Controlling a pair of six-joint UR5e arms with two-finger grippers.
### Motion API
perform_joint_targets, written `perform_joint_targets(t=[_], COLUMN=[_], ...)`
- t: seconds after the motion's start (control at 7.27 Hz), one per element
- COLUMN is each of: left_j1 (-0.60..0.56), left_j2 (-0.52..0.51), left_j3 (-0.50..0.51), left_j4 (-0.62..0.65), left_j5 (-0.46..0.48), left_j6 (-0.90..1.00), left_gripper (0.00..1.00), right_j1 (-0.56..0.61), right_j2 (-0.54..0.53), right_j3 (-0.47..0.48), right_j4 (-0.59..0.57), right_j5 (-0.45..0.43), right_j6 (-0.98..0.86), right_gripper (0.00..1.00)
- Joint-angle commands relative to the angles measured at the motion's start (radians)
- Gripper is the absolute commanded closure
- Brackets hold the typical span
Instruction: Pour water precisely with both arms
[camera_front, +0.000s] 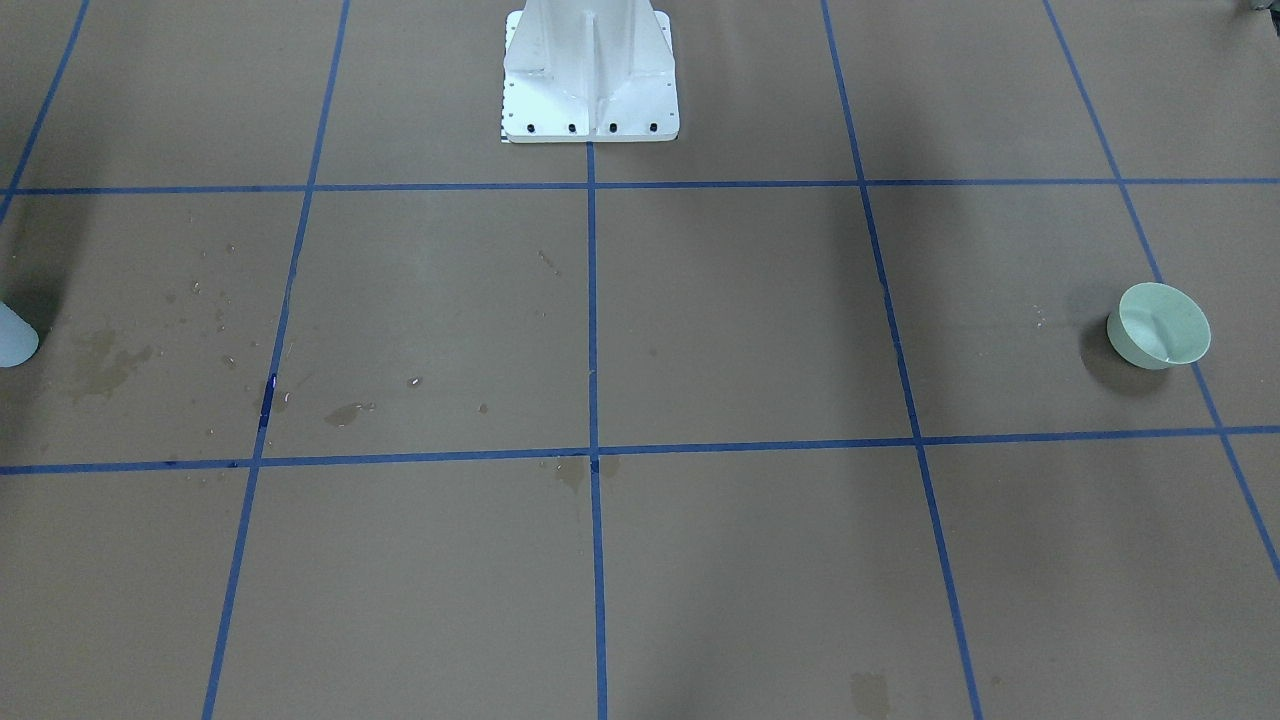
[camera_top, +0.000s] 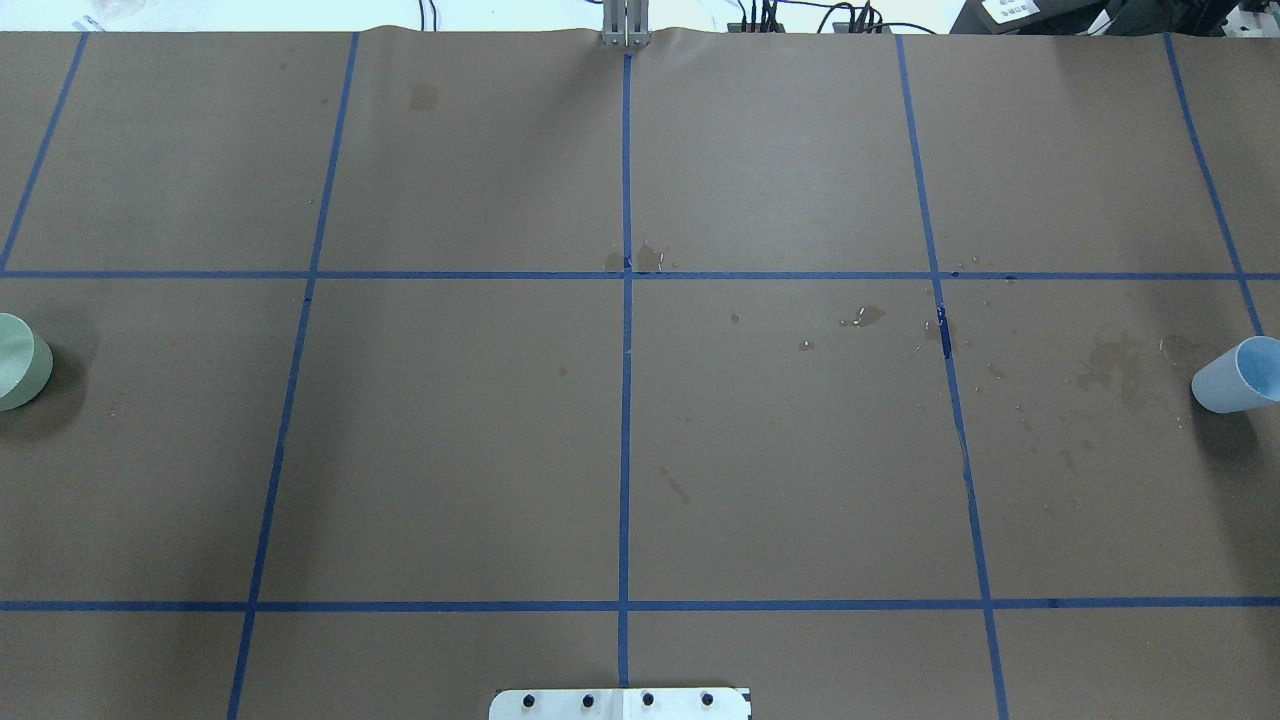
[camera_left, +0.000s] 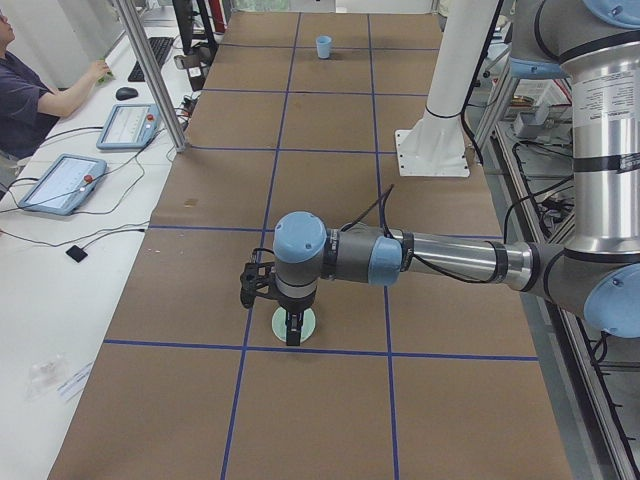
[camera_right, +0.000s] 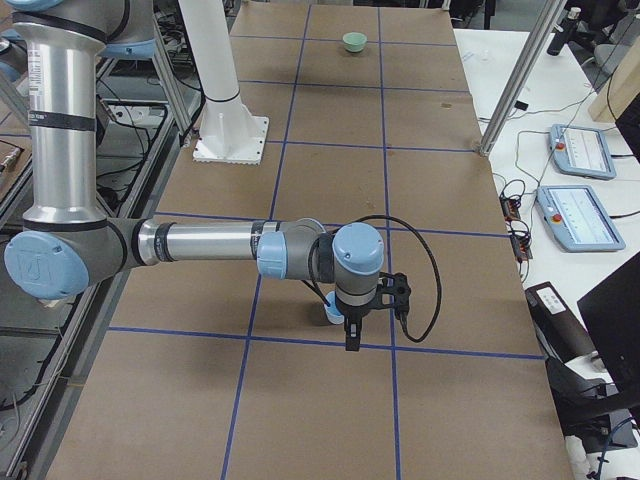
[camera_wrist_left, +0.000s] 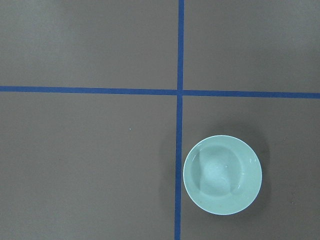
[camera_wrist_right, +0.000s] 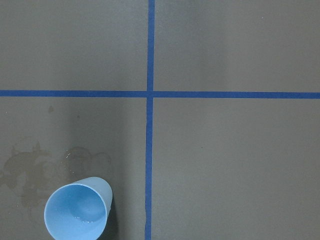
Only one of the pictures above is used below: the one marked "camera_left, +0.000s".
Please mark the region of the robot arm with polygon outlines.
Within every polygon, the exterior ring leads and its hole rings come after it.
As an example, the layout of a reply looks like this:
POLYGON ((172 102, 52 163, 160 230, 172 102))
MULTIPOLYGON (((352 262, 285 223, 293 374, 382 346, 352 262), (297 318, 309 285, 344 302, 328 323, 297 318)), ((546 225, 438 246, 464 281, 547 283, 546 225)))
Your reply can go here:
POLYGON ((599 330, 639 334, 639 5, 635 1, 521 1, 511 50, 515 75, 570 77, 573 236, 562 245, 471 241, 329 229, 308 212, 276 225, 271 275, 287 345, 313 330, 319 279, 389 286, 404 271, 467 283, 504 283, 546 299, 599 330))

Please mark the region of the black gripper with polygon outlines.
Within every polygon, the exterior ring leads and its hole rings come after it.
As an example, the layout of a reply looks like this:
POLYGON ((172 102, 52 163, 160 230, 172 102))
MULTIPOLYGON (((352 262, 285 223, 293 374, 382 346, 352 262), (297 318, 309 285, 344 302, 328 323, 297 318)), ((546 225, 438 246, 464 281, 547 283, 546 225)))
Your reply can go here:
POLYGON ((303 312, 312 307, 314 300, 314 294, 309 294, 301 298, 292 298, 288 296, 281 296, 279 298, 279 305, 287 311, 285 318, 285 342, 287 346, 299 346, 301 344, 302 330, 304 326, 303 312))

